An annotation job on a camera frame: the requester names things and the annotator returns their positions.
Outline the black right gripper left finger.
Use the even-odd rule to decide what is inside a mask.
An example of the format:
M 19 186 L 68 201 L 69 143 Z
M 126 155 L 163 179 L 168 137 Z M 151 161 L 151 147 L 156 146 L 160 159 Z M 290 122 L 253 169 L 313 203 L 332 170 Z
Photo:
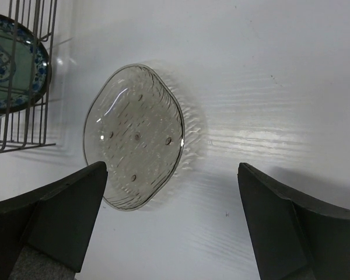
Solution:
M 75 279 L 107 183 L 93 163 L 33 191 L 0 201 L 0 279 Z

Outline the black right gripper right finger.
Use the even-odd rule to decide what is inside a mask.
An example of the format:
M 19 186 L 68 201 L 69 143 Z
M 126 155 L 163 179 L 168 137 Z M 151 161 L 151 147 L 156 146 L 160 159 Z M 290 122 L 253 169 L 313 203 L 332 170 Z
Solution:
M 248 163 L 237 174 L 261 279 L 350 279 L 350 210 Z

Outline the clear glass square plate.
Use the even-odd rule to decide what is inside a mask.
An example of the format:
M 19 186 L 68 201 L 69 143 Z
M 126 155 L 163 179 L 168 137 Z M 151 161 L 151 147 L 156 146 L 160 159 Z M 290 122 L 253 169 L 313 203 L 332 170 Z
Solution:
M 147 204 L 172 178 L 184 149 L 180 104 L 144 64 L 115 71 L 91 103 L 83 128 L 87 164 L 103 161 L 104 200 L 119 211 Z

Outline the blue white patterned plate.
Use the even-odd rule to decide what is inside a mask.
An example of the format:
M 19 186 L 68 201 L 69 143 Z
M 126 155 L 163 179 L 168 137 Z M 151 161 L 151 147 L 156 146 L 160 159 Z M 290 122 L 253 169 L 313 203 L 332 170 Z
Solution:
M 49 54 L 24 25 L 0 15 L 0 115 L 38 102 L 51 78 Z

